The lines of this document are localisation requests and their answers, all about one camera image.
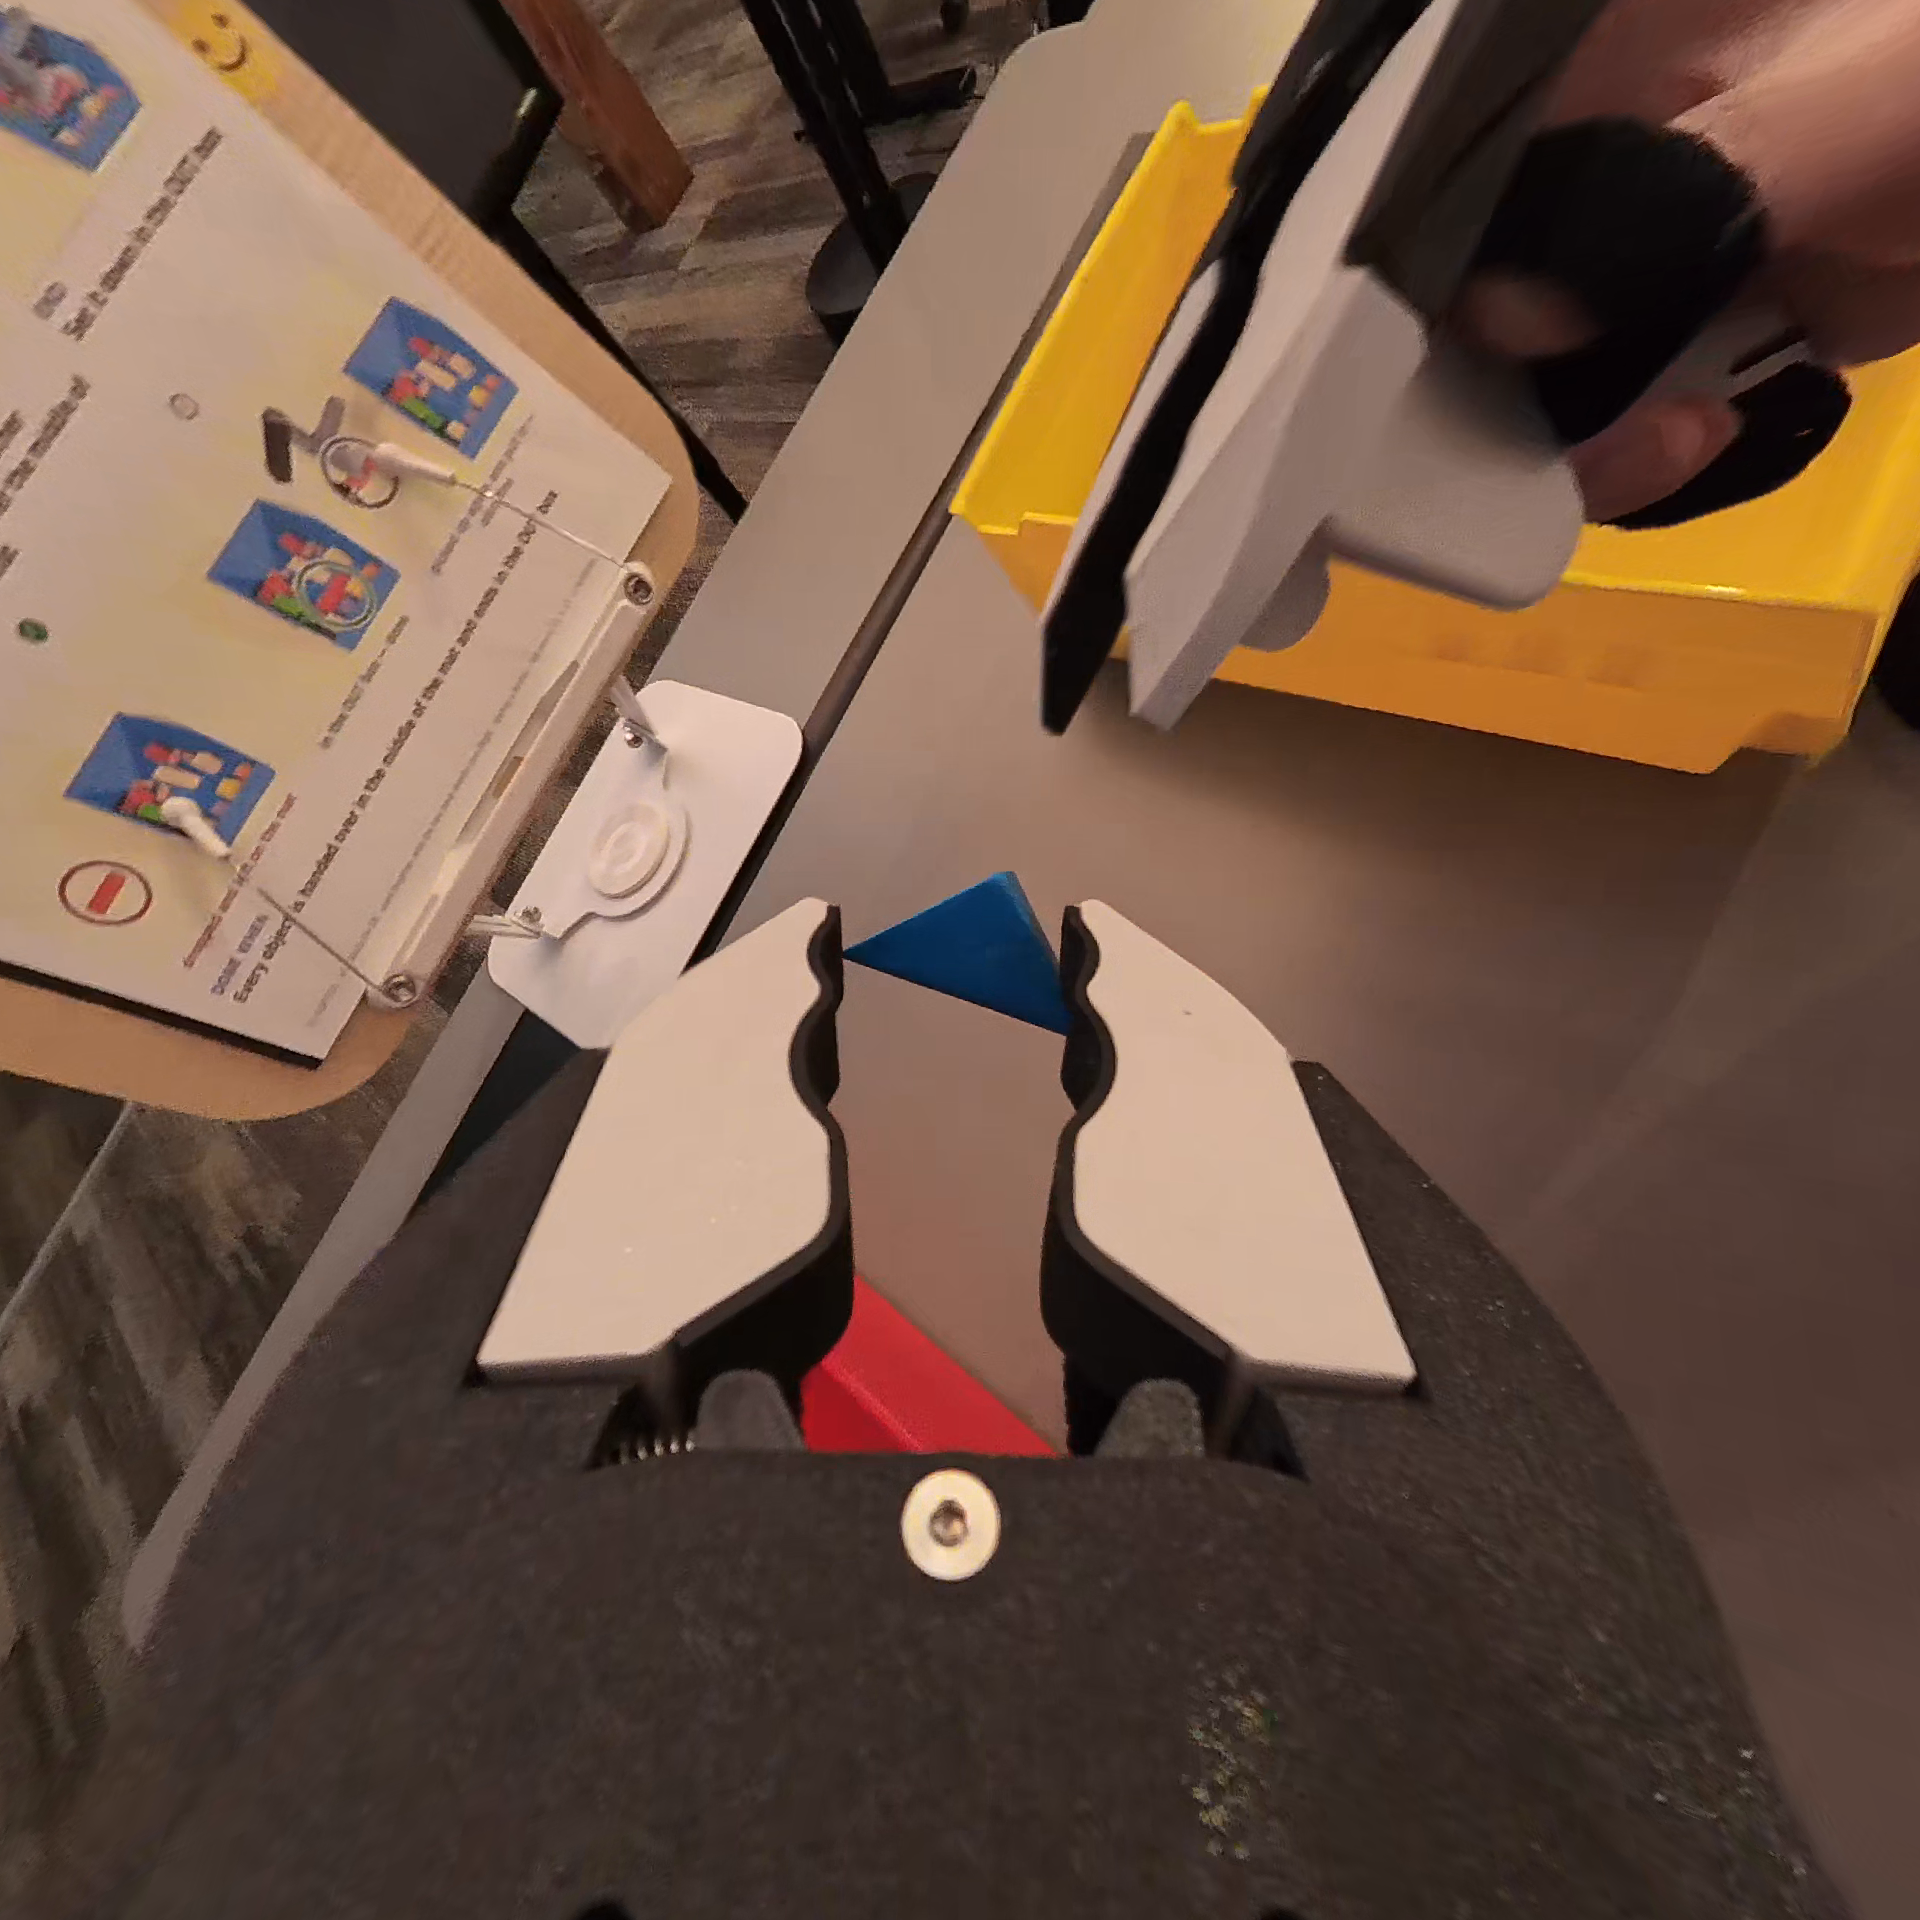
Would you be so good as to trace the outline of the person's right hand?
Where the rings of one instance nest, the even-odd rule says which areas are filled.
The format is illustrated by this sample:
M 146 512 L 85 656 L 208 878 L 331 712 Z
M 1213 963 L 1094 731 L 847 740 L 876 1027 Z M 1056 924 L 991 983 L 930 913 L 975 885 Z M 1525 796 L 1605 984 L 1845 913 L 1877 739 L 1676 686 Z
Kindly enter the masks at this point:
M 1807 361 L 1736 397 L 1652 391 L 1701 304 L 1772 310 Z M 1843 373 L 1916 347 L 1918 5 L 1608 5 L 1454 327 L 1599 393 L 1557 428 L 1589 523 L 1692 520 L 1783 486 L 1834 439 Z

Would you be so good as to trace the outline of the dark framed panel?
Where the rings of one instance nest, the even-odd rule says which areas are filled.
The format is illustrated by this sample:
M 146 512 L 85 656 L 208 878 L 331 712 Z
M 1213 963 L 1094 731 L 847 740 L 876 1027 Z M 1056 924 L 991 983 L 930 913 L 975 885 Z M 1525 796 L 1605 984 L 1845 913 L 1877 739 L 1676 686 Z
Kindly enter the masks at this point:
M 562 95 L 498 3 L 252 3 L 472 225 L 512 221 Z

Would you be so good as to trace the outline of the blue wooden block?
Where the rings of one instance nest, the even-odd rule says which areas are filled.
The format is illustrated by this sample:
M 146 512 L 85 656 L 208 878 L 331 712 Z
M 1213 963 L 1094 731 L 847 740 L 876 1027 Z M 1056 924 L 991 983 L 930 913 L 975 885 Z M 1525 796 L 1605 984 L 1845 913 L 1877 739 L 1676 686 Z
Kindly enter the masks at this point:
M 1012 871 L 997 871 L 843 952 L 871 968 L 1066 1038 L 1058 956 Z

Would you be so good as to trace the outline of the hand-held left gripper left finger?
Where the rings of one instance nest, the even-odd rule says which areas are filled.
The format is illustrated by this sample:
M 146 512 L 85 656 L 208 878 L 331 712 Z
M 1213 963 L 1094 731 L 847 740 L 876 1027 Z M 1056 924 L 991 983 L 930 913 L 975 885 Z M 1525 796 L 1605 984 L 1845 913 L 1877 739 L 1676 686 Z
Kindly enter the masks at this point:
M 842 913 L 804 897 L 626 1027 L 477 1345 L 479 1379 L 701 1396 L 757 1371 L 798 1396 L 850 1321 L 843 993 Z

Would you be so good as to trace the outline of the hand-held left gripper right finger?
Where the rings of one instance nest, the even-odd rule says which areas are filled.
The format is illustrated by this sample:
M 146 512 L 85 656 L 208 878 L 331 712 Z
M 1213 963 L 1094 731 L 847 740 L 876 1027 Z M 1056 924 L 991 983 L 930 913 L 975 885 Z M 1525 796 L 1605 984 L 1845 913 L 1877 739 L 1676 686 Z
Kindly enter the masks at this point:
M 1290 1048 L 1101 901 L 1066 910 L 1060 977 L 1043 1321 L 1071 1379 L 1104 1401 L 1405 1395 L 1415 1358 Z

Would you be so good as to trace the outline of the brown wooden furniture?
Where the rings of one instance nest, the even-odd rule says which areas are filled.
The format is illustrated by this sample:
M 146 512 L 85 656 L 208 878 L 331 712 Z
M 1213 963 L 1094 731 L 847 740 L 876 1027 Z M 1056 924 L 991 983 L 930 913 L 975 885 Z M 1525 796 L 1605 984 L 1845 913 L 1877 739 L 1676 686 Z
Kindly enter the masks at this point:
M 560 94 L 560 133 L 623 225 L 667 224 L 690 166 L 634 70 L 583 3 L 506 3 L 512 24 Z

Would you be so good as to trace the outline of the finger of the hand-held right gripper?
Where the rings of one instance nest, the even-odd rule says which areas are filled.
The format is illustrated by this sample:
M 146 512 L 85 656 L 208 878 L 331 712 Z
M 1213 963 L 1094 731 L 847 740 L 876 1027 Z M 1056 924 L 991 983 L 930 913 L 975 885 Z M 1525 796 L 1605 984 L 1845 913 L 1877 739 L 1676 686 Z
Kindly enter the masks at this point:
M 1378 452 L 1428 352 L 1412 305 L 1346 260 L 1352 159 L 1290 195 L 1248 180 L 1164 325 L 1043 617 L 1039 720 L 1060 736 L 1117 638 L 1131 715 L 1171 728 L 1275 600 Z

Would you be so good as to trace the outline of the red plastic bin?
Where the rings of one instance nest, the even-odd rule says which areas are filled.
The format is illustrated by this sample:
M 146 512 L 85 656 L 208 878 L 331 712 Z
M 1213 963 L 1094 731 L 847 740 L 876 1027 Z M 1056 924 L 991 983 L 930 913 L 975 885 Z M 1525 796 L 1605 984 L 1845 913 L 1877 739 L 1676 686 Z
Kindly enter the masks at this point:
M 829 1454 L 1056 1454 L 863 1280 L 845 1333 L 802 1381 L 799 1429 L 808 1448 Z

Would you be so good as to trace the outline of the yellow plastic bin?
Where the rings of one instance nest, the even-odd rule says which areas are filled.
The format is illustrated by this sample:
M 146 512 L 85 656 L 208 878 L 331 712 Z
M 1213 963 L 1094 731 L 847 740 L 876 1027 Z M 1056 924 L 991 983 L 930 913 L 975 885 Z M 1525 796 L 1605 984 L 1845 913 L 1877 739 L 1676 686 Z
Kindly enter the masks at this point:
M 1034 611 L 1261 100 L 1223 120 L 1166 111 L 956 492 L 950 515 Z M 1918 353 L 1847 377 L 1847 420 L 1784 489 L 1662 533 L 1589 529 L 1536 607 L 1335 564 L 1308 638 L 1215 673 L 1690 775 L 1743 749 L 1816 758 L 1916 582 Z

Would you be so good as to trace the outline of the instruction sheet on wooden board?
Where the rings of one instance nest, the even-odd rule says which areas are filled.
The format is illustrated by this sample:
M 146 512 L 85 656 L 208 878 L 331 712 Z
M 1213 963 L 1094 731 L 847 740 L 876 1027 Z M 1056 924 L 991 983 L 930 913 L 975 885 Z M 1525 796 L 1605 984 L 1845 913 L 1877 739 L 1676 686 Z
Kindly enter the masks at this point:
M 260 117 L 311 158 L 368 217 L 431 269 L 612 429 L 654 456 L 670 492 L 638 536 L 634 557 L 652 568 L 652 617 L 614 651 L 621 673 L 690 557 L 699 519 L 699 464 L 682 419 L 614 349 L 586 300 L 565 281 L 512 214 L 479 230 L 285 44 L 280 94 Z M 278 1062 L 224 1035 L 164 1023 L 146 1011 L 78 998 L 23 976 L 5 976 L 2 1067 L 46 1084 L 118 1097 L 168 1113 L 269 1120 L 308 1113 L 359 1089 L 399 1046 L 443 976 L 402 984 L 404 1003 L 382 993 L 362 1003 L 322 1062 Z

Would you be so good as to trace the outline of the yellow smiley sticker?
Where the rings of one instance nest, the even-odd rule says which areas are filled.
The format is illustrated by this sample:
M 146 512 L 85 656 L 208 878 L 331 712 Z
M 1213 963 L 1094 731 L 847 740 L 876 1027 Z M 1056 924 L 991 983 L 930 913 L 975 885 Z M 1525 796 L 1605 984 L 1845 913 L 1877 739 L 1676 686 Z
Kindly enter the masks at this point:
M 158 19 L 214 79 L 254 104 L 280 94 L 285 48 L 240 3 L 155 3 Z

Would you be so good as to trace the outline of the black mobile whiteboard stand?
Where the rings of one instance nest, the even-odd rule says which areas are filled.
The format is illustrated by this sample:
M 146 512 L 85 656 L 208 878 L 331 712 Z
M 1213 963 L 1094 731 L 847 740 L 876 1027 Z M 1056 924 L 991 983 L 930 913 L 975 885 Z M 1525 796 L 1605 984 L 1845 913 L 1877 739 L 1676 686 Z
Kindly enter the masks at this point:
M 806 268 L 804 288 L 812 317 L 842 345 L 935 184 L 930 173 L 888 177 L 871 129 L 968 107 L 980 75 L 972 63 L 956 63 L 918 79 L 888 79 L 854 3 L 742 3 L 740 11 L 843 207 Z

